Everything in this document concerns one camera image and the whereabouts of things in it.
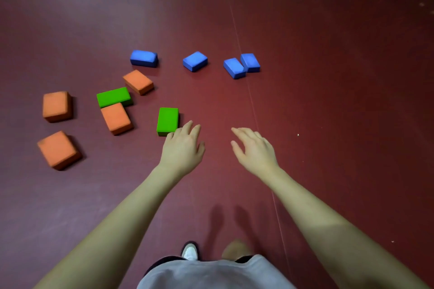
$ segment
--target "black and white shoe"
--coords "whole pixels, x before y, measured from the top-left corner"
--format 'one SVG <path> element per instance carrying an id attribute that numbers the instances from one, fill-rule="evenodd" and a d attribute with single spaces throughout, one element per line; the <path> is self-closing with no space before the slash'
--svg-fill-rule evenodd
<path id="1" fill-rule="evenodd" d="M 184 244 L 181 257 L 192 261 L 199 260 L 198 244 L 194 241 L 188 241 L 186 244 Z"/>

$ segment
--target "green block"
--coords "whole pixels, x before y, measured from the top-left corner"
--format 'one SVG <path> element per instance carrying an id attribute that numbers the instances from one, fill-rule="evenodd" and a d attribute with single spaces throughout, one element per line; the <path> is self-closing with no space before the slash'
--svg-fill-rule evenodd
<path id="1" fill-rule="evenodd" d="M 158 114 L 157 134 L 167 136 L 178 128 L 179 110 L 177 108 L 160 108 Z"/>
<path id="2" fill-rule="evenodd" d="M 123 106 L 133 104 L 133 100 L 131 99 L 127 87 L 113 89 L 109 90 L 108 92 L 96 94 L 96 98 L 98 99 L 98 104 L 100 108 L 104 108 L 106 106 L 116 103 L 122 103 Z"/>

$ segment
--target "hand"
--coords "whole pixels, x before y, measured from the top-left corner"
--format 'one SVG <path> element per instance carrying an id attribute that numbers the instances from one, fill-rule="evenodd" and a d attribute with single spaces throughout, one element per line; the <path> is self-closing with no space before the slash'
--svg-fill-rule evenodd
<path id="1" fill-rule="evenodd" d="M 271 171 L 279 168 L 272 145 L 260 133 L 250 128 L 232 128 L 232 132 L 244 144 L 245 152 L 231 141 L 232 149 L 238 161 L 253 175 L 264 179 Z"/>
<path id="2" fill-rule="evenodd" d="M 198 146 L 200 125 L 191 129 L 192 125 L 190 120 L 184 127 L 169 133 L 161 154 L 160 166 L 173 171 L 174 175 L 180 178 L 195 169 L 205 153 L 205 142 L 200 142 Z"/>

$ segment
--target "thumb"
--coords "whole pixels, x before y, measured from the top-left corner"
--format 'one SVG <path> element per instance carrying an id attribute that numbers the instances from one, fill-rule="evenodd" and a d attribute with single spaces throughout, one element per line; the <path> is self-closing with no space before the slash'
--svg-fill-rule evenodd
<path id="1" fill-rule="evenodd" d="M 244 154 L 244 152 L 242 151 L 242 149 L 240 148 L 240 146 L 238 145 L 237 142 L 231 141 L 231 145 L 232 145 L 232 150 L 234 151 L 236 158 L 242 164 L 246 155 Z"/>
<path id="2" fill-rule="evenodd" d="M 205 153 L 205 142 L 201 141 L 198 147 L 198 156 L 201 160 L 204 153 Z"/>

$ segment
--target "top face of block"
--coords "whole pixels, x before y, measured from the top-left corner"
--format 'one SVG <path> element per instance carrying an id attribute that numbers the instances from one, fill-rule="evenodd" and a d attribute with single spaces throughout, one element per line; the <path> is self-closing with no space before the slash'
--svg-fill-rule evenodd
<path id="1" fill-rule="evenodd" d="M 63 131 L 40 140 L 38 146 L 50 167 L 53 168 L 78 153 Z"/>
<path id="2" fill-rule="evenodd" d="M 253 54 L 241 54 L 241 62 L 247 68 L 260 67 L 258 60 Z"/>
<path id="3" fill-rule="evenodd" d="M 236 58 L 225 60 L 224 63 L 231 69 L 234 74 L 244 72 L 243 65 Z"/>
<path id="4" fill-rule="evenodd" d="M 131 120 L 127 115 L 122 103 L 116 103 L 101 109 L 102 116 L 106 121 L 107 127 L 112 133 L 131 125 Z"/>
<path id="5" fill-rule="evenodd" d="M 50 118 L 67 114 L 70 111 L 68 107 L 68 92 L 44 94 L 42 116 Z"/>
<path id="6" fill-rule="evenodd" d="M 157 53 L 148 51 L 133 51 L 130 60 L 154 63 L 157 58 Z"/>
<path id="7" fill-rule="evenodd" d="M 201 52 L 195 52 L 192 55 L 183 59 L 189 66 L 195 67 L 199 63 L 208 60 L 208 57 L 203 55 Z"/>
<path id="8" fill-rule="evenodd" d="M 157 133 L 172 133 L 178 128 L 178 108 L 160 108 Z"/>
<path id="9" fill-rule="evenodd" d="M 131 96 L 126 87 L 109 90 L 107 92 L 96 94 L 100 108 L 122 103 L 123 105 L 131 104 Z"/>
<path id="10" fill-rule="evenodd" d="M 124 76 L 124 80 L 140 95 L 154 88 L 154 83 L 139 70 L 128 73 Z"/>

